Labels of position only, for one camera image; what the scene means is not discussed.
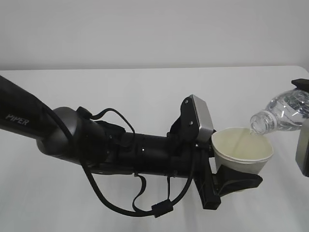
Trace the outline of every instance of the white wall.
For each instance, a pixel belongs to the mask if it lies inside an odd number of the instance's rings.
[[[300,65],[308,0],[1,0],[0,70]]]

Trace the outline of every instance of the white table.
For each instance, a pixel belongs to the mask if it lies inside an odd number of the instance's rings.
[[[309,78],[296,66],[0,71],[51,108],[83,106],[91,112],[118,109],[136,132],[162,135],[180,115],[182,100],[194,93],[207,102],[215,129],[248,126],[275,95],[292,89],[292,79]],[[124,126],[113,114],[105,119]],[[203,210],[195,185],[174,211],[155,219],[118,215],[103,206],[81,167],[41,154],[35,141],[0,131],[1,232],[307,232],[309,178],[296,162],[298,131],[268,135],[275,154],[256,189],[222,198],[218,210]],[[139,207],[149,209],[167,195],[166,178],[146,176]],[[140,190],[133,176],[98,176],[113,203],[131,209]],[[185,179],[171,180],[171,196]]]

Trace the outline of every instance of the black robotic arm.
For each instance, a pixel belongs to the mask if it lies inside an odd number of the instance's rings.
[[[173,210],[194,180],[204,209],[217,209],[221,197],[242,189],[256,188],[258,175],[221,166],[211,172],[214,132],[206,103],[190,95],[181,104],[181,115],[166,137],[135,133],[129,122],[108,108],[97,115],[79,107],[51,110],[32,94],[0,76],[0,128],[36,139],[39,150],[49,156],[80,164],[101,202],[111,210],[132,217],[161,216]],[[99,120],[108,111],[119,115],[132,129]],[[111,204],[101,193],[92,174],[139,174],[187,178],[181,193],[155,204],[149,211],[134,211]]]

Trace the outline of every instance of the plastic water bottle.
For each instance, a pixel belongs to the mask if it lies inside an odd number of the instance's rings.
[[[273,98],[265,110],[252,116],[252,133],[299,130],[309,118],[309,93],[293,89]]]

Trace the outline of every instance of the paper cup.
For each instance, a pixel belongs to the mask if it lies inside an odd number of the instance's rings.
[[[273,155],[273,147],[263,135],[248,128],[228,128],[211,136],[217,170],[221,165],[239,172],[258,174]]]

